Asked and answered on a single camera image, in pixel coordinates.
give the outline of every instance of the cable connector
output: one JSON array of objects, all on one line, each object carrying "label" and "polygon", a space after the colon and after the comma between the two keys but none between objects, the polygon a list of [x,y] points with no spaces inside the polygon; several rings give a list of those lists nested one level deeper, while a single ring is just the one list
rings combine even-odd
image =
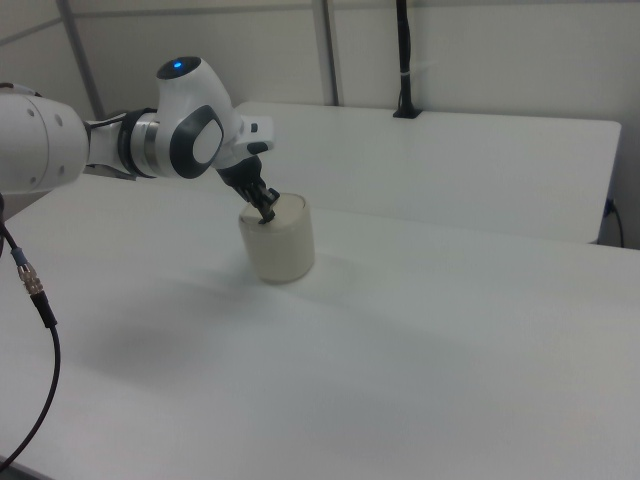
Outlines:
[{"label": "cable connector", "polygon": [[27,261],[21,248],[14,248],[11,250],[11,255],[18,265],[18,275],[20,280],[24,283],[24,288],[27,289],[27,293],[31,297],[33,305],[38,310],[42,323],[46,328],[51,328],[58,324],[56,317],[53,315],[53,311],[49,306],[49,299],[47,294],[44,293],[44,287],[42,282],[36,273],[36,269],[31,266]]},{"label": "cable connector", "polygon": [[29,262],[18,266],[18,275],[20,276],[22,283],[24,283],[24,288],[27,289],[27,293],[29,295],[37,295],[38,293],[44,292],[42,282],[40,281],[35,268],[33,268]]}]

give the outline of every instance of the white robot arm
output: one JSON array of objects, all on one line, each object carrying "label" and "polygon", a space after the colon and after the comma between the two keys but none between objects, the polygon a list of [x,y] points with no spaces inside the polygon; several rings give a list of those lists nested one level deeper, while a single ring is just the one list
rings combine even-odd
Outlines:
[{"label": "white robot arm", "polygon": [[0,93],[0,192],[48,191],[76,180],[86,165],[148,178],[195,178],[213,167],[272,220],[279,194],[266,188],[257,157],[273,148],[272,119],[240,115],[201,58],[171,60],[156,78],[157,111],[102,122],[83,122],[71,107],[35,92]]}]

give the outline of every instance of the table surface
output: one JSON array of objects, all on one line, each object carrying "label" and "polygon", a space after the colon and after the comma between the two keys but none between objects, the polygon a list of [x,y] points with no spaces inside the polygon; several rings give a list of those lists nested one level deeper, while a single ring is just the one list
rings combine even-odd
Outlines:
[{"label": "table surface", "polygon": [[[83,176],[8,226],[62,376],[20,463],[55,479],[637,479],[640,254],[314,208],[267,285],[239,198]],[[47,332],[0,265],[0,451]]]},{"label": "table surface", "polygon": [[[406,120],[268,103],[239,111],[274,119],[276,148],[261,155],[267,183],[317,207],[578,243],[598,238],[620,135],[618,123],[592,120]],[[182,183],[206,190],[211,177]]]}]

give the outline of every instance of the white wall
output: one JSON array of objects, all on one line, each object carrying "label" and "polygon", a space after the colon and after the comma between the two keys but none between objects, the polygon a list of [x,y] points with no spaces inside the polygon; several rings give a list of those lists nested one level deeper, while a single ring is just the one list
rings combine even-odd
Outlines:
[{"label": "white wall", "polygon": [[[54,1],[0,0],[0,81],[28,85],[93,118],[80,72]],[[5,216],[42,194],[5,195]]]},{"label": "white wall", "polygon": [[[395,9],[381,4],[334,2],[344,105],[397,103]],[[418,106],[623,125],[612,194],[627,243],[640,248],[640,3],[426,6],[409,15]],[[617,244],[613,219],[606,227],[606,242]]]},{"label": "white wall", "polygon": [[71,7],[106,112],[155,106],[156,71],[180,55],[209,62],[234,104],[330,101],[312,0],[74,1]]}]

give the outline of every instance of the white cylinder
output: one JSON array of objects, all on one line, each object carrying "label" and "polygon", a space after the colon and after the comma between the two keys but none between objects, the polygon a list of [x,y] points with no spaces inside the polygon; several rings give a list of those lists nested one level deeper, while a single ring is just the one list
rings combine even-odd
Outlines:
[{"label": "white cylinder", "polygon": [[240,214],[240,232],[258,277],[291,282],[307,273],[315,260],[309,204],[299,195],[283,193],[273,210],[275,218],[261,224],[258,210],[247,205]]},{"label": "white cylinder", "polygon": [[0,95],[0,192],[45,192],[70,183],[88,156],[87,132],[71,107]]}]

